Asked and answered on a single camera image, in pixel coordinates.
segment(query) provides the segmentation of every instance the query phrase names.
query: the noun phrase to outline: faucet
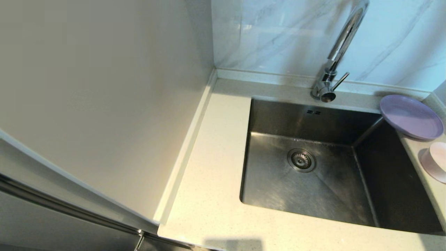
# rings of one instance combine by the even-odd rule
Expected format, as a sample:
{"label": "faucet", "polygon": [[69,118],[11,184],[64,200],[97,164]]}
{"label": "faucet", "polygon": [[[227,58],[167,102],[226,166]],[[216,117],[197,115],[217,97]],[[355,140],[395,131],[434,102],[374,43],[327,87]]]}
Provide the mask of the faucet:
{"label": "faucet", "polygon": [[311,91],[311,96],[313,98],[321,100],[322,102],[331,102],[336,98],[336,94],[334,93],[335,89],[345,80],[345,78],[347,78],[350,73],[347,72],[344,74],[344,76],[339,79],[334,86],[331,86],[331,82],[338,73],[336,68],[338,67],[339,62],[344,56],[345,51],[358,30],[359,25],[367,12],[368,5],[369,0],[359,0],[359,3],[350,13],[347,22],[342,28],[341,34],[339,34],[338,40],[336,40],[336,43],[328,55],[328,60],[325,64],[323,72],[320,74],[316,83],[314,84],[313,90]]}

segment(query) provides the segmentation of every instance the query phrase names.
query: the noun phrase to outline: marble tile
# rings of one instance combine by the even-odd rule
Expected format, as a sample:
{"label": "marble tile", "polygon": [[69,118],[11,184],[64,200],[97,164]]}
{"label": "marble tile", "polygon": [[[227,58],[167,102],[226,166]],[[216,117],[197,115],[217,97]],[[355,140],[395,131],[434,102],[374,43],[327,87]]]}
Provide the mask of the marble tile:
{"label": "marble tile", "polygon": [[[315,76],[357,0],[212,0],[218,68]],[[446,69],[446,1],[373,0],[338,71],[433,91]]]}

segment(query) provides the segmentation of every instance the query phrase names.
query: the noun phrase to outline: drain strainer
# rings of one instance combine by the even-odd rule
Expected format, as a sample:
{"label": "drain strainer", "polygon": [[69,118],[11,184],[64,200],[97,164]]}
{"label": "drain strainer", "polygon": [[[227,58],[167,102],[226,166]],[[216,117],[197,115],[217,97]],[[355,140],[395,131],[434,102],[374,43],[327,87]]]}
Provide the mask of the drain strainer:
{"label": "drain strainer", "polygon": [[299,172],[310,172],[316,167],[311,153],[301,148],[295,148],[288,152],[288,163]]}

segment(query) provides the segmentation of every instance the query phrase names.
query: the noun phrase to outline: stainless steel sink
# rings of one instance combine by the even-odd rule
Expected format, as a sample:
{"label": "stainless steel sink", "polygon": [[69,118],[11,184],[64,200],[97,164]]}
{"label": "stainless steel sink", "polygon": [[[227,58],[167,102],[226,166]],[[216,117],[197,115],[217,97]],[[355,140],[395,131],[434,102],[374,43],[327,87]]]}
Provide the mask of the stainless steel sink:
{"label": "stainless steel sink", "polygon": [[245,204],[425,234],[445,232],[379,114],[253,99]]}

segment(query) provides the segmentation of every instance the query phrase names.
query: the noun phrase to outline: plate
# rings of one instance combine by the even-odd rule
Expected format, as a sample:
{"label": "plate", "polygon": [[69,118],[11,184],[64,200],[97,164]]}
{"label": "plate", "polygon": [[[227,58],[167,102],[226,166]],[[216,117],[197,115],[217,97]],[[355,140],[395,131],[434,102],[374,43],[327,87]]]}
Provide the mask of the plate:
{"label": "plate", "polygon": [[416,99],[388,95],[381,99],[380,110],[391,126],[408,136],[431,140],[440,137],[444,132],[440,117]]}

